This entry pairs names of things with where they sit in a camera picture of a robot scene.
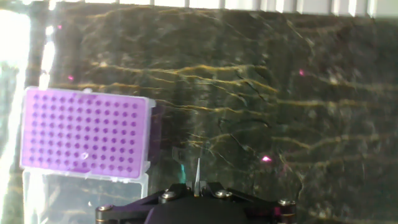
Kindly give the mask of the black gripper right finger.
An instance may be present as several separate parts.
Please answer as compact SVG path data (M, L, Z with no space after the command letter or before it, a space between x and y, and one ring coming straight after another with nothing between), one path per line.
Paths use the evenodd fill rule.
M267 201L238 190L226 189L219 182L200 182L200 195L235 205L254 223L296 224L294 200Z

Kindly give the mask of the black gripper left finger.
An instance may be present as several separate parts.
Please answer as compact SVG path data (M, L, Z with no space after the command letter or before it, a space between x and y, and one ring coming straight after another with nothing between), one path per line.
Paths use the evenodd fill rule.
M184 196L193 196L193 189L194 186L191 182L172 184L166 190L160 190L127 205L101 205L95 209L95 223L127 223L128 221L145 220L155 206Z

